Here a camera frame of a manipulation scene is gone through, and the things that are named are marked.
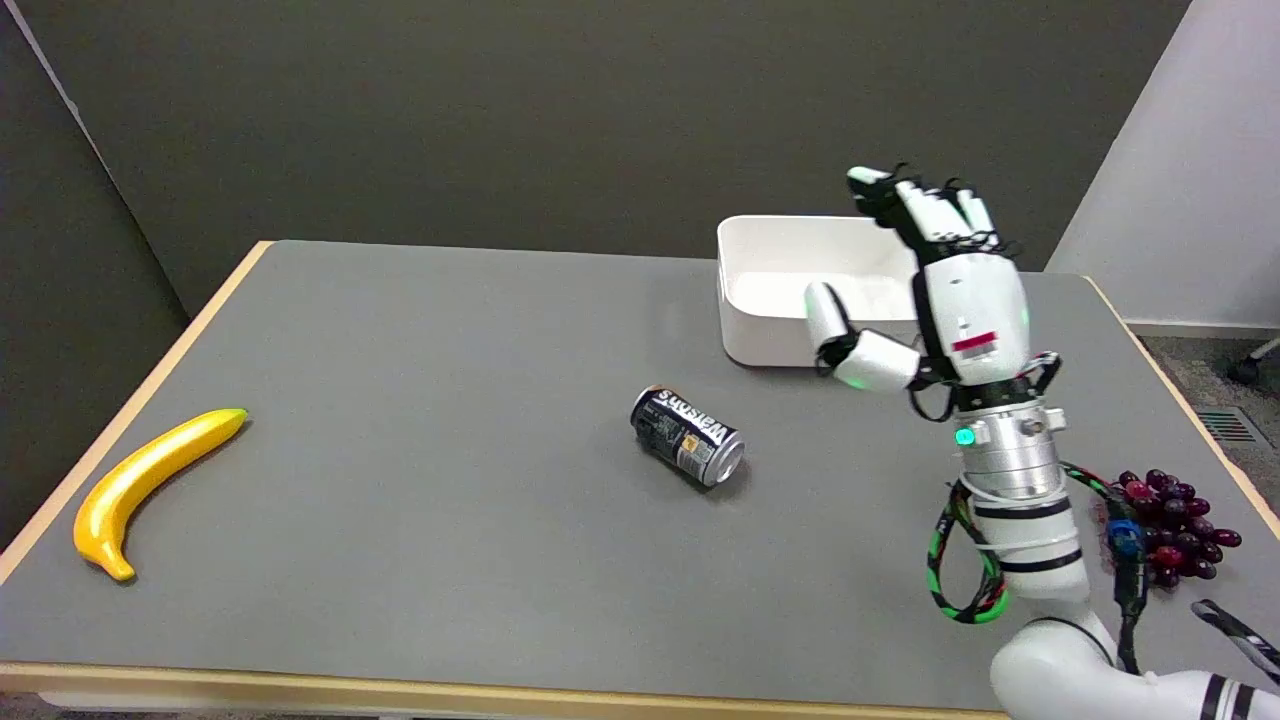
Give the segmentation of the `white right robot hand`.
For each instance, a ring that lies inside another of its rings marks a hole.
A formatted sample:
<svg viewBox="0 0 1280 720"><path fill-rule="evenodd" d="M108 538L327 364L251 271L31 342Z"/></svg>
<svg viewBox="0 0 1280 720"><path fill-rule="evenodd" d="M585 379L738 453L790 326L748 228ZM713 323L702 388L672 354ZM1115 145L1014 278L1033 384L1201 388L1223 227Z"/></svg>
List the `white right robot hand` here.
<svg viewBox="0 0 1280 720"><path fill-rule="evenodd" d="M963 413L1036 406L1059 373L1055 352L1030 348L1030 313L1012 259L977 191L952 178L932 184L908 172L852 167L856 209L892 231L915 259L910 295L919 345L852 319L852 305L828 282L804 292L814 368L854 389L916 397L943 386L946 421Z"/></svg>

